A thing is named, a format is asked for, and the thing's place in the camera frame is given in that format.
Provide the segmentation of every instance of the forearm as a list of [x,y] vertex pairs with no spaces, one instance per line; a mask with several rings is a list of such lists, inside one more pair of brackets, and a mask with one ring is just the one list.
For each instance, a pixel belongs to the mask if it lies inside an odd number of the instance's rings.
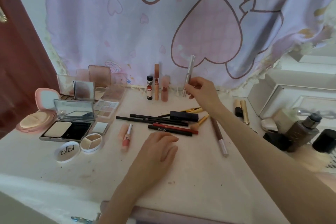
[[336,194],[313,173],[256,134],[224,106],[210,115],[222,125],[290,223],[336,222]]
[[125,224],[137,201],[137,194],[125,181],[119,184],[98,224]]

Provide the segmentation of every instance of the pink compact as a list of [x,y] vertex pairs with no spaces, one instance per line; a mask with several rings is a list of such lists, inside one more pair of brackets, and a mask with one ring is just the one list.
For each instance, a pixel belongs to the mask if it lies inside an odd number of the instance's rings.
[[40,133],[47,129],[56,117],[54,99],[60,99],[60,94],[56,90],[37,89],[35,100],[39,111],[21,120],[16,129],[24,133]]

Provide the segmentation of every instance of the person's left hand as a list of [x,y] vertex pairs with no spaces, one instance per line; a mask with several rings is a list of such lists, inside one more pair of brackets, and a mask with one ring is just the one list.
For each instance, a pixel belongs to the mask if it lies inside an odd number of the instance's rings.
[[168,171],[178,150],[179,139],[167,132],[154,132],[143,143],[122,183],[140,197]]

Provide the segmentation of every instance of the hand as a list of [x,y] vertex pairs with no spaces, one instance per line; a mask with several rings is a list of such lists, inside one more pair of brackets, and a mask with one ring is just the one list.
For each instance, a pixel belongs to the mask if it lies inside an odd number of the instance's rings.
[[218,108],[223,105],[219,100],[213,82],[202,77],[191,78],[190,83],[186,84],[184,88],[187,90],[188,95],[190,95],[189,99],[195,98],[199,106],[212,117],[215,117]]
[[140,197],[156,184],[171,166],[178,150],[172,143],[178,140],[167,132],[151,133],[122,182],[128,190]]

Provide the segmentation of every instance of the pink lip gloss tube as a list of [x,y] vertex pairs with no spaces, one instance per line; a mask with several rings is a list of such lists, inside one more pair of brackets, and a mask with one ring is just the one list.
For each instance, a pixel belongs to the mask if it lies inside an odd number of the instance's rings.
[[126,135],[125,135],[125,137],[124,137],[124,139],[123,139],[123,144],[122,144],[122,147],[121,147],[121,149],[123,150],[123,151],[127,151],[128,150],[128,146],[129,146],[129,143],[130,143],[130,141],[131,141],[131,130],[132,130],[132,124],[130,124],[129,125],[129,127],[128,127],[128,131],[127,131],[127,133],[126,133]]

